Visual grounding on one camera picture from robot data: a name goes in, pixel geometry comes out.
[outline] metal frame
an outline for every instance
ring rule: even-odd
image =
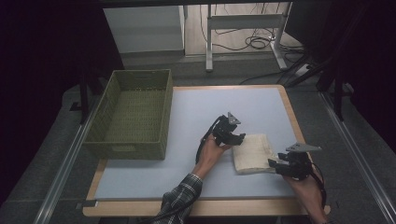
[[[211,5],[207,5],[206,72],[213,71],[212,30],[255,28],[278,28],[270,45],[280,70],[286,70],[288,67],[279,51],[279,42],[285,30],[290,6],[291,2],[288,2],[282,14],[212,16]]]

